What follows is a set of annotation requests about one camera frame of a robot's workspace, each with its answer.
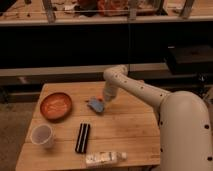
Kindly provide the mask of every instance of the wooden bowl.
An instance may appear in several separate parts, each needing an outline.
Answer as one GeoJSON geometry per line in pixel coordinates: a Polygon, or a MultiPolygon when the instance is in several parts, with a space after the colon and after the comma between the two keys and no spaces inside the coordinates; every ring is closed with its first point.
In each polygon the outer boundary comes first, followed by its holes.
{"type": "Polygon", "coordinates": [[[41,114],[49,120],[56,120],[69,114],[72,109],[72,100],[69,95],[57,92],[44,98],[40,105],[41,114]]]}

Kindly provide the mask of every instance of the paper cup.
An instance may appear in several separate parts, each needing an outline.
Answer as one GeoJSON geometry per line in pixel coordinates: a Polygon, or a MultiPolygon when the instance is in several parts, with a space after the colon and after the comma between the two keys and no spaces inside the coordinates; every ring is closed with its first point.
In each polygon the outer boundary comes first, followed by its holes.
{"type": "Polygon", "coordinates": [[[30,138],[33,144],[40,145],[43,148],[51,148],[54,144],[52,128],[47,124],[33,128],[30,138]]]}

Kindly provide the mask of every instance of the red object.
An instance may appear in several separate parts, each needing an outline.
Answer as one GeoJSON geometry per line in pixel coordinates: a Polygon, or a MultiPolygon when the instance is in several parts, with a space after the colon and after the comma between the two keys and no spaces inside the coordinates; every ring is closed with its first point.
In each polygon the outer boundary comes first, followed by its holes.
{"type": "Polygon", "coordinates": [[[71,112],[72,100],[65,93],[53,93],[47,96],[40,105],[41,114],[50,120],[59,119],[71,112]]]}
{"type": "Polygon", "coordinates": [[[128,0],[98,1],[98,10],[101,15],[106,16],[124,15],[127,14],[127,7],[128,7],[128,0]]]}

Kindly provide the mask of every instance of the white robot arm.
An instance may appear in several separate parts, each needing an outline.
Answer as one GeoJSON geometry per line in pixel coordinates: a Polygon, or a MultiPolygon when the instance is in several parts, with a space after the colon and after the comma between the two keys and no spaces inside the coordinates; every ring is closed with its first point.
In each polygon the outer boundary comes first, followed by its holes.
{"type": "Polygon", "coordinates": [[[106,69],[104,79],[106,103],[116,97],[120,87],[156,111],[162,171],[213,171],[211,125],[202,99],[191,92],[171,93],[128,78],[124,65],[106,69]]]}

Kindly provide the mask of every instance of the wooden table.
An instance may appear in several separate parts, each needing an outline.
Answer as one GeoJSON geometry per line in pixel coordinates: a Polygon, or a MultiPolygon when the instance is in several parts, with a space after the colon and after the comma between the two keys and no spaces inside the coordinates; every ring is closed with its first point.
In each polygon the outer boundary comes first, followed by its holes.
{"type": "Polygon", "coordinates": [[[16,170],[85,169],[85,154],[75,153],[80,123],[91,124],[87,153],[100,151],[127,152],[128,158],[115,167],[156,165],[160,163],[159,129],[152,108],[124,90],[105,109],[96,115],[87,100],[100,96],[104,82],[45,84],[22,147],[16,170]],[[73,100],[69,117],[51,123],[40,114],[41,101],[54,92],[65,92],[73,100]],[[33,127],[48,123],[53,127],[55,146],[44,150],[30,142],[33,127]]]}

